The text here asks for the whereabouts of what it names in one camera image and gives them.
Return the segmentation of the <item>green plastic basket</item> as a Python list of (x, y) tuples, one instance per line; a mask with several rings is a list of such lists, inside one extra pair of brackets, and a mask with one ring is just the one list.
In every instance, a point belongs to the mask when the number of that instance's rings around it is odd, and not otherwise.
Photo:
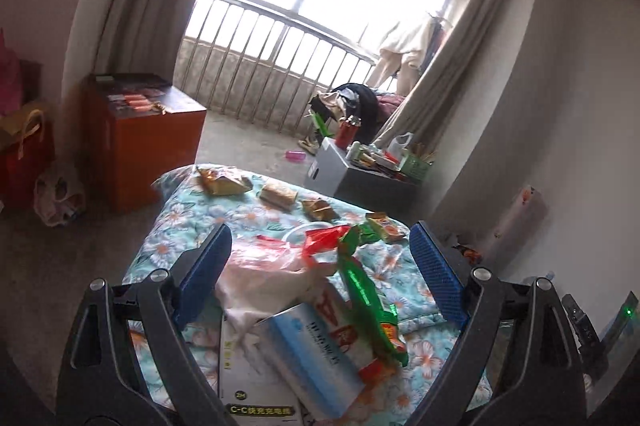
[(422, 183), (433, 166), (432, 160), (425, 160), (412, 152), (405, 152), (399, 166), (399, 172), (414, 183)]

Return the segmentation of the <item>tan snack packet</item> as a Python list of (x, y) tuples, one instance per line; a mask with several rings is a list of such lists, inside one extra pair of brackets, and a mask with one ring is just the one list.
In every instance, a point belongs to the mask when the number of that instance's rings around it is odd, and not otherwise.
[(266, 183), (260, 190), (258, 197), (267, 204), (285, 211), (291, 211), (297, 201), (298, 193), (278, 183)]

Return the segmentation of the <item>white AD milk bottle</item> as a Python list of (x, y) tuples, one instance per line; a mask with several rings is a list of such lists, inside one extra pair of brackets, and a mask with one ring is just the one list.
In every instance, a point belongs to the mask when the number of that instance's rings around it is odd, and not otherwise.
[(392, 375), (393, 371), (376, 356), (368, 337), (350, 316), (345, 300), (327, 279), (314, 284), (304, 300), (318, 313), (330, 337), (356, 366), (363, 383), (374, 386)]

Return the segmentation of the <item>yellow crumpled snack wrapper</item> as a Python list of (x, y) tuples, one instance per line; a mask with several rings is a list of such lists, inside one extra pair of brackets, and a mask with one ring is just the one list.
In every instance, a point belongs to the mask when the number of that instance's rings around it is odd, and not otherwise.
[(201, 168), (196, 171), (206, 193), (212, 196), (241, 195), (253, 190), (253, 183), (234, 168)]

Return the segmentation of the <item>black clothes pile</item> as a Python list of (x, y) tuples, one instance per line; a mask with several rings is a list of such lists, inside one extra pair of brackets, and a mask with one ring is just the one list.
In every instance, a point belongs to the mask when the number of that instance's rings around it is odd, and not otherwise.
[(317, 93), (310, 100), (309, 107), (324, 123), (330, 120), (338, 123), (355, 115), (360, 119), (355, 140), (371, 144), (404, 100), (402, 95), (378, 92), (365, 84), (348, 82), (329, 92)]

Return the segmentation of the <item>light blue tissue box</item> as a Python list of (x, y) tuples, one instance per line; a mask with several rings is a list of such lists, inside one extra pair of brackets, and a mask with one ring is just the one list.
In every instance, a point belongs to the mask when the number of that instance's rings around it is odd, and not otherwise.
[(260, 352), (315, 420), (338, 420), (363, 391), (357, 368), (306, 302), (252, 328)]

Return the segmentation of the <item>right grey curtain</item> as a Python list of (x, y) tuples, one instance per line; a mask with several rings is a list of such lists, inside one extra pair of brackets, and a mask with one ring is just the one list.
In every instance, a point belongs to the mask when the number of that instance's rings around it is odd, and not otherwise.
[(468, 68), (494, 21), (502, 0), (469, 0), (457, 25), (422, 74), (416, 86), (376, 134), (384, 149), (410, 132), (429, 151), (437, 146), (451, 117)]

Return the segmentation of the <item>white plastic bag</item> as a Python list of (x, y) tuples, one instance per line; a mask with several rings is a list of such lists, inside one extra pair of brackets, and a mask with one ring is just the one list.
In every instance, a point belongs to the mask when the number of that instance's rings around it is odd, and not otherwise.
[(320, 294), (337, 272), (337, 252), (309, 257), (303, 247), (264, 235), (237, 239), (215, 284), (215, 294), (235, 335)]

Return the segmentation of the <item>brown crumpled wrapper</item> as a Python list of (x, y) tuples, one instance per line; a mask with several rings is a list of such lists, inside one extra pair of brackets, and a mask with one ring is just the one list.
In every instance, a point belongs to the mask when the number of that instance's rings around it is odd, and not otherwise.
[(305, 198), (300, 201), (303, 213), (311, 221), (332, 222), (340, 216), (333, 207), (322, 198)]

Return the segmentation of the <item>rolled floral paper tube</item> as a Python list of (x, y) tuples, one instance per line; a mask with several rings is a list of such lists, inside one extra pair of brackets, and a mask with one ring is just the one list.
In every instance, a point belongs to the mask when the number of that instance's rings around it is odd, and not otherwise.
[(484, 259), (496, 261), (518, 251), (543, 211), (544, 200), (541, 193), (533, 185), (525, 185), (518, 191), (498, 221), (480, 240), (478, 248)]

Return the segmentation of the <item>metal balcony railing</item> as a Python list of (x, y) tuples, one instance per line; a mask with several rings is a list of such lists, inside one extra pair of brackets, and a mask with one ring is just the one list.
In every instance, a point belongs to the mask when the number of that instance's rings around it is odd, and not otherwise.
[(258, 0), (195, 0), (172, 84), (211, 111), (302, 135), (318, 93), (366, 80), (374, 58)]

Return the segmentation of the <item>floral blue quilt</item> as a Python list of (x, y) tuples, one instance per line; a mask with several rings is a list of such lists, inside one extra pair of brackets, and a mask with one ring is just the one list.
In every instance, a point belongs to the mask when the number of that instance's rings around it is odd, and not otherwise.
[[(300, 227), (311, 224), (296, 201), (290, 210), (270, 206), (259, 199), (260, 189), (267, 183), (276, 183), (298, 194), (306, 201), (319, 199), (320, 195), (303, 187), (235, 169), (253, 184), (253, 190), (234, 196), (210, 196), (201, 183), (198, 169), (215, 169), (227, 172), (235, 168), (205, 164), (184, 166), (163, 173), (152, 184), (164, 203), (155, 219), (151, 232), (144, 239), (134, 260), (122, 280), (124, 284), (142, 281), (155, 269), (167, 269), (180, 255), (201, 245), (218, 223), (227, 224), (233, 236), (233, 247), (254, 242), (254, 238), (270, 237), (292, 244), (303, 242)], [(360, 224), (364, 222), (366, 209), (325, 198), (337, 212), (336, 224)], [(409, 363), (397, 368), (381, 383), (368, 389), (358, 398), (339, 425), (403, 425), (434, 383), (442, 365), (447, 360), (459, 332), (454, 324), (442, 317), (435, 300), (428, 290), (416, 263), (413, 261), (407, 241), (386, 244), (362, 245), (356, 258), (370, 276), (376, 289), (390, 303), (396, 305), (399, 331), (408, 342)], [(183, 332), (192, 354), (210, 386), (217, 389), (218, 333), (221, 308), (215, 297), (209, 297), (205, 310), (194, 324)], [(129, 322), (131, 337), (153, 400), (173, 408), (148, 342), (142, 324)]]

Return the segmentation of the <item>grey charging cable box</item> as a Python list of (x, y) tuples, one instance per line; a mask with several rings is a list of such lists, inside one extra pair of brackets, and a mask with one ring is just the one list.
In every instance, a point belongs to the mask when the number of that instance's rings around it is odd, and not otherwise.
[(220, 324), (218, 396), (239, 425), (301, 425), (293, 390), (258, 348), (259, 338), (240, 336), (227, 316)]

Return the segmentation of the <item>green snack bag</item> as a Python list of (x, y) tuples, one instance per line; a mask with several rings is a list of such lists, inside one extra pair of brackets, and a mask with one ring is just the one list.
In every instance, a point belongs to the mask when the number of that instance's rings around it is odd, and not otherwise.
[(360, 227), (353, 225), (337, 242), (337, 271), (346, 288), (352, 315), (366, 334), (374, 353), (383, 361), (394, 361), (403, 368), (409, 354), (400, 337), (395, 305), (378, 291), (355, 257), (360, 245)]

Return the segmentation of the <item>orange small snack packet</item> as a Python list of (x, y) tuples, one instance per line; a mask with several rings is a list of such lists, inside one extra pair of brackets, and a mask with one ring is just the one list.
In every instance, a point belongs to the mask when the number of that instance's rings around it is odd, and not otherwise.
[(406, 237), (406, 231), (385, 212), (368, 212), (366, 220), (371, 229), (387, 244), (400, 242)]

